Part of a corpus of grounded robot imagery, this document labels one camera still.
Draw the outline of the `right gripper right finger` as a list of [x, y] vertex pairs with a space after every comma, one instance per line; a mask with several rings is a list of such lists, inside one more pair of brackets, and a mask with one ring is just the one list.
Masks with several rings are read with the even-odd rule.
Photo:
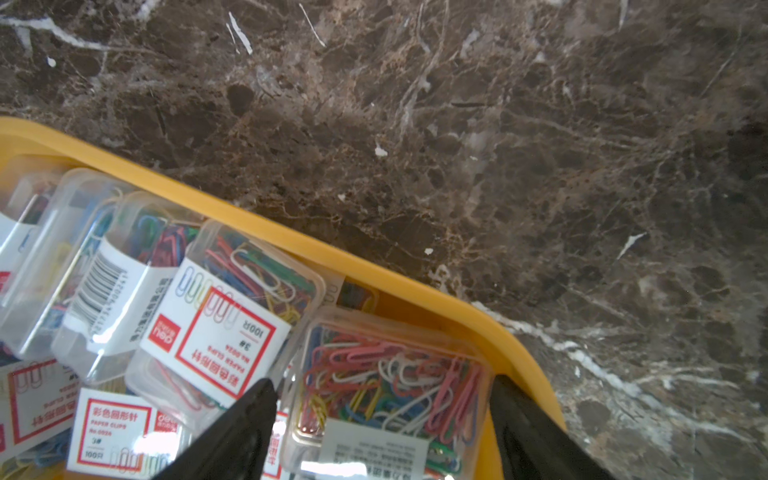
[[506, 479], [614, 479], [508, 376], [494, 378], [489, 405]]

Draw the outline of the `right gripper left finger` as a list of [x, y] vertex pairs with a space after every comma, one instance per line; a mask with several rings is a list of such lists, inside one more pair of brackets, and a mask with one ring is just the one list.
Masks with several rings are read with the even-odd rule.
[[276, 418], [277, 400], [273, 382], [259, 380], [156, 477], [259, 479]]

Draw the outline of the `yellow plastic storage tray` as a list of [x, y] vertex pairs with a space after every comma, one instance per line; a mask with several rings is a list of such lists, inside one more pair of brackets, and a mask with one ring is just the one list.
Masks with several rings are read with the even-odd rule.
[[[307, 325], [324, 307], [349, 309], [439, 330], [470, 342], [493, 371], [489, 402], [494, 378], [506, 375], [564, 431], [553, 390], [536, 362], [502, 327], [468, 305], [55, 130], [10, 117], [1, 121], [1, 303], [20, 270], [58, 184], [67, 172], [77, 168], [110, 175], [134, 185], [134, 192], [151, 193], [204, 215], [204, 223], [214, 220], [267, 242], [324, 278], [326, 294], [321, 306], [292, 334], [294, 345], [288, 357], [262, 378], [273, 382], [278, 400], [267, 457], [259, 479], [299, 479], [280, 464], [292, 403], [289, 376]], [[117, 379], [97, 385], [86, 385], [77, 376], [81, 381], [80, 390], [91, 388], [138, 396], [126, 384], [126, 371]], [[471, 479], [506, 479], [489, 402], [476, 471]]]

